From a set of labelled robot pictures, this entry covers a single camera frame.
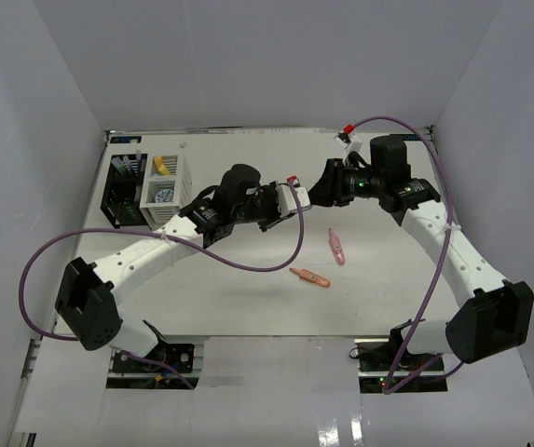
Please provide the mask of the blue white tape roll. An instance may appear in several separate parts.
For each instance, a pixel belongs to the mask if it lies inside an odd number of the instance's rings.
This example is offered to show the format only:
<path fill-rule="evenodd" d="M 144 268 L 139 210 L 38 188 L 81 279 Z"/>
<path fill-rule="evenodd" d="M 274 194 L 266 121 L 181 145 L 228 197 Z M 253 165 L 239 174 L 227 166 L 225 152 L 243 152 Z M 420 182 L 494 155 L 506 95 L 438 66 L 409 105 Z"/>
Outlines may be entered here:
<path fill-rule="evenodd" d="M 172 188 L 164 188 L 158 190 L 155 194 L 154 201 L 156 203 L 172 203 L 174 200 L 174 191 Z"/>

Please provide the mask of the yellow highlighter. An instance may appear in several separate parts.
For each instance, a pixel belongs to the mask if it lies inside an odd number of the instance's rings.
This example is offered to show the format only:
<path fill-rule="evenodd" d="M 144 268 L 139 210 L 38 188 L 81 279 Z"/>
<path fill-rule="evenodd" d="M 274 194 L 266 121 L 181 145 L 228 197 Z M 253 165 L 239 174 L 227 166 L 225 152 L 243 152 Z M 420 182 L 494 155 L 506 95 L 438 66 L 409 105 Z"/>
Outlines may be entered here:
<path fill-rule="evenodd" d="M 157 171 L 159 174 L 161 174 L 161 173 L 159 172 L 159 170 L 160 170 L 163 166 L 166 167 L 166 165 L 163 163 L 163 157 L 162 157 L 162 156 L 155 156 L 155 157 L 153 158 L 153 161 L 154 161 L 154 166 L 155 166 L 156 171 Z"/>

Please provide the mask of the green gel pen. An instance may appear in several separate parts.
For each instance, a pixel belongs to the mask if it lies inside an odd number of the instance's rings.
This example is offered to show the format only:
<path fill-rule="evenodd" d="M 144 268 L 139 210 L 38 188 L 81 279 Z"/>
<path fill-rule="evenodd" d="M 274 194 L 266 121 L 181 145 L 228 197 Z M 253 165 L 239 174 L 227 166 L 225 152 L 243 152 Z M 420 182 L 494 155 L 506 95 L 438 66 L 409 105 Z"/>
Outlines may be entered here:
<path fill-rule="evenodd" d="M 135 173 L 135 169 L 134 167 L 132 166 L 131 162 L 130 162 L 130 159 L 127 157 L 127 156 L 123 156 L 122 157 L 122 163 L 123 165 L 125 166 L 125 168 L 128 170 L 128 172 L 134 174 Z"/>

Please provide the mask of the black gel pen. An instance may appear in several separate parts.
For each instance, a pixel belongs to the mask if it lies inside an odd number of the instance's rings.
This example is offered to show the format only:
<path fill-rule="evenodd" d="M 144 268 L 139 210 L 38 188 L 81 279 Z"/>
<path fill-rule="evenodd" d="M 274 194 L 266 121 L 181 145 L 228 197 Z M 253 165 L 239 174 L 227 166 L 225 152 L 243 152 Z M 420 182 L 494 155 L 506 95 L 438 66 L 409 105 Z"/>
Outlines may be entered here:
<path fill-rule="evenodd" d="M 111 160 L 111 163 L 121 175 L 124 175 L 126 173 L 123 165 L 121 164 L 121 161 L 118 158 L 113 158 Z"/>

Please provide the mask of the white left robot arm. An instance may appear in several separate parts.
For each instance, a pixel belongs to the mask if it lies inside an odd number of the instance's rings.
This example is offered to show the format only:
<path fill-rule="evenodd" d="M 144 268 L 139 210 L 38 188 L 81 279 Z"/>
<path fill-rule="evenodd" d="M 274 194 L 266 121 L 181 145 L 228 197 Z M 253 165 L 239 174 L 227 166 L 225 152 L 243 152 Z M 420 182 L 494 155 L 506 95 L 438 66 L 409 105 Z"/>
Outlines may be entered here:
<path fill-rule="evenodd" d="M 184 258 L 207 254 L 238 224 L 273 226 L 302 216 L 305 189 L 295 177 L 260 183 L 260 173 L 235 164 L 217 185 L 203 189 L 178 214 L 150 235 L 112 255 L 88 263 L 82 258 L 64 269 L 55 308 L 75 339 L 88 351 L 109 345 L 132 354 L 144 371 L 165 360 L 164 338 L 146 320 L 127 318 L 119 306 L 147 280 Z"/>

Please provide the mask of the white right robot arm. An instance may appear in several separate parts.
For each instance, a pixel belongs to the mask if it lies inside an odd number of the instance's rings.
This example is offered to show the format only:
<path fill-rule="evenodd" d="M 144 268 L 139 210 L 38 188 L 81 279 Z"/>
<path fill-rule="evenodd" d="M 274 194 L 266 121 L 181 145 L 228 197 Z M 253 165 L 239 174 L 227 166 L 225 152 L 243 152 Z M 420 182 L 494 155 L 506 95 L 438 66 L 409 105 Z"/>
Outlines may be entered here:
<path fill-rule="evenodd" d="M 448 209 L 435 187 L 413 177 L 407 147 L 396 135 L 375 137 L 370 158 L 347 132 L 335 137 L 345 154 L 329 158 L 308 195 L 312 205 L 344 207 L 374 198 L 442 268 L 459 307 L 449 321 L 422 318 L 412 330 L 404 323 L 391 332 L 389 358 L 408 372 L 424 354 L 453 354 L 466 364 L 519 347 L 527 340 L 534 294 L 524 281 L 511 282 L 492 267 L 461 230 L 448 223 Z"/>

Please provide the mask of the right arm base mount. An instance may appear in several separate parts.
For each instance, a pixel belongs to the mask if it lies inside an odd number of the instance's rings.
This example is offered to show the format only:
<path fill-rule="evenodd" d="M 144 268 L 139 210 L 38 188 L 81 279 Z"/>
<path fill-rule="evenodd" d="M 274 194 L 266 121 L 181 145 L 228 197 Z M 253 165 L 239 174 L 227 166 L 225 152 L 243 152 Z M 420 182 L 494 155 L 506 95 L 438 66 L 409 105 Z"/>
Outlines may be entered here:
<path fill-rule="evenodd" d="M 349 358 L 357 361 L 358 380 L 362 394 L 382 394 L 383 387 L 392 388 L 411 372 L 433 359 L 431 354 L 409 356 L 404 354 L 388 384 L 387 377 L 395 358 L 387 340 L 357 343 L 349 351 Z M 444 378 L 443 359 L 437 359 L 426 370 L 398 390 L 398 393 L 442 393 L 448 391 Z"/>

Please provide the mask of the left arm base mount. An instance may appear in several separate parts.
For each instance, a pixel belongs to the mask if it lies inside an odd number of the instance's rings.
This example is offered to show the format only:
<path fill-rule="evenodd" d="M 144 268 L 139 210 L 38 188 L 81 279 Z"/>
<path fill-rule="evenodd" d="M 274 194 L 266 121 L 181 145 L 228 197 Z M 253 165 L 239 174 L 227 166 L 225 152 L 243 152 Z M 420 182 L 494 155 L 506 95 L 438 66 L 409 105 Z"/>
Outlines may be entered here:
<path fill-rule="evenodd" d="M 105 387 L 131 390 L 192 390 L 198 385 L 201 358 L 190 343 L 168 343 L 152 351 L 146 361 L 116 350 Z"/>

